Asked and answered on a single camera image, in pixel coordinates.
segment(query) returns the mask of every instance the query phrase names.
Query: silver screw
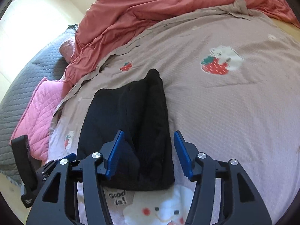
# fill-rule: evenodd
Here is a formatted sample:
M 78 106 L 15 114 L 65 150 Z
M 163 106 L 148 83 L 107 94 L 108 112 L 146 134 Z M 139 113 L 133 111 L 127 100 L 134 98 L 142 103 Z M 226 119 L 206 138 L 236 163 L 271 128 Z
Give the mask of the silver screw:
M 61 165 L 65 165 L 68 163 L 68 159 L 61 159 L 59 162 Z
M 93 158 L 99 158 L 101 156 L 101 153 L 99 153 L 99 152 L 94 152 L 93 154 L 92 154 L 92 157 Z
M 205 158 L 206 158 L 206 154 L 200 152 L 200 153 L 198 154 L 198 157 L 199 157 L 200 159 L 205 159 Z
M 238 163 L 239 163 L 239 162 L 238 162 L 236 159 L 231 159 L 231 160 L 230 160 L 230 164 L 233 165 L 233 166 L 238 165 Z

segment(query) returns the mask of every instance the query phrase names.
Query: folded black fabric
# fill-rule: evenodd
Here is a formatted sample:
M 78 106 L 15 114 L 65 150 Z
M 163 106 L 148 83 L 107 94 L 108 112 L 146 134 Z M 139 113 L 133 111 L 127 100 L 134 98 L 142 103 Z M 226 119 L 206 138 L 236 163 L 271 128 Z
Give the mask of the folded black fabric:
M 100 89 L 88 109 L 80 133 L 77 160 L 86 158 L 125 133 L 128 148 L 107 187 L 150 191 L 174 183 L 172 146 L 163 83 L 151 69 L 147 76 L 121 88 Z

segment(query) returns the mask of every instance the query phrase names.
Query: red blanket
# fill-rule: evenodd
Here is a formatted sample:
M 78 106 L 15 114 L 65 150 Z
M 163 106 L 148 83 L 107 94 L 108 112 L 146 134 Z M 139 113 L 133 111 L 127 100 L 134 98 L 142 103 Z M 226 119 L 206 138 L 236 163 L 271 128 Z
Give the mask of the red blanket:
M 109 52 L 128 43 L 155 23 L 196 9 L 233 3 L 235 0 L 97 0 L 86 12 L 75 35 L 75 52 L 66 68 L 66 81 L 76 84 L 93 71 Z M 246 0 L 247 7 L 293 23 L 285 0 Z

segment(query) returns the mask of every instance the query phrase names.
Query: pillow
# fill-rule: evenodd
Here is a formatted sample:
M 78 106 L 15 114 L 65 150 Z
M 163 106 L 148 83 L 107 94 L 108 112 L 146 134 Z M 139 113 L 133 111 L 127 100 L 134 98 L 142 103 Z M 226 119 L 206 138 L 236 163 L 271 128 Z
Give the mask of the pillow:
M 66 40 L 59 48 L 59 52 L 64 57 L 66 62 L 69 64 L 71 60 L 71 56 L 73 55 L 75 51 L 75 36 L 70 37 L 68 40 Z
M 48 157 L 49 128 L 52 116 L 70 89 L 70 85 L 65 81 L 49 81 L 44 77 L 35 88 L 10 138 L 10 144 L 12 139 L 28 135 L 30 155 L 45 162 Z

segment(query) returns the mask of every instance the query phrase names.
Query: beige bedsheet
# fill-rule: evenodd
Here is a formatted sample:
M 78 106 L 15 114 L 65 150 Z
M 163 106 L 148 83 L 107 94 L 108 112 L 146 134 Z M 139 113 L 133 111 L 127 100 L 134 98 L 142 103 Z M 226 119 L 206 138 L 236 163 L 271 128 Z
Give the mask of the beige bedsheet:
M 129 61 L 132 67 L 121 71 Z M 212 158 L 239 160 L 277 222 L 300 187 L 300 44 L 267 16 L 248 10 L 244 0 L 162 21 L 101 60 L 59 105 L 52 120 L 49 160 L 77 151 L 81 126 L 97 90 L 142 79 L 151 68 L 163 80 L 171 136 L 180 130 L 186 141 Z M 178 224 L 185 220 L 194 184 L 183 176 L 175 152 L 173 161 L 176 186 L 166 193 L 182 201 L 176 203 L 181 215 L 174 218 L 167 208 L 156 213 L 157 204 L 148 197 L 165 206 L 174 204 L 159 192 L 127 192 L 126 202 L 118 205 L 110 198 L 118 191 L 107 189 L 114 224 L 167 225 L 171 219 Z M 79 206 L 86 223 L 82 186 Z M 215 206 L 212 221 L 217 216 Z

